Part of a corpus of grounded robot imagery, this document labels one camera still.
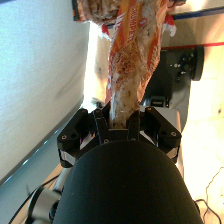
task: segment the snack bag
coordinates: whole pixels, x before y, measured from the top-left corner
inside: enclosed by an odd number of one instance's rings
[[[72,0],[73,18],[77,22],[92,21],[98,25],[113,23],[122,0]]]
[[[110,128],[125,129],[158,65],[167,0],[123,0],[111,42],[106,103]]]

